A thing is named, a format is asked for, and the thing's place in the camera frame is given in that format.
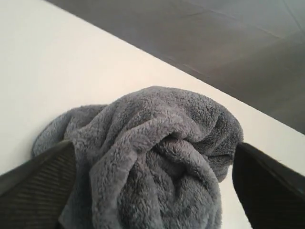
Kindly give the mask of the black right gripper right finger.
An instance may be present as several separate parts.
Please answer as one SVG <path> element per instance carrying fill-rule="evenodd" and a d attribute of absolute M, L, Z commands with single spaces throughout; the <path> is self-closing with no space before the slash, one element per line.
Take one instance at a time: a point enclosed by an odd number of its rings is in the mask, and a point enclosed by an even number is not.
<path fill-rule="evenodd" d="M 233 187 L 254 229 L 305 227 L 305 177 L 248 143 L 237 146 Z"/>

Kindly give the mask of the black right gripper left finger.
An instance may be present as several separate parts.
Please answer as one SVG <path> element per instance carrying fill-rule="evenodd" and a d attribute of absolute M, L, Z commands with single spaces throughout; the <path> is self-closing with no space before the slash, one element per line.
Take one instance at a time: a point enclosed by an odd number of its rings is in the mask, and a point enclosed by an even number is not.
<path fill-rule="evenodd" d="M 2 229 L 60 229 L 76 178 L 72 142 L 63 141 L 0 176 Z"/>

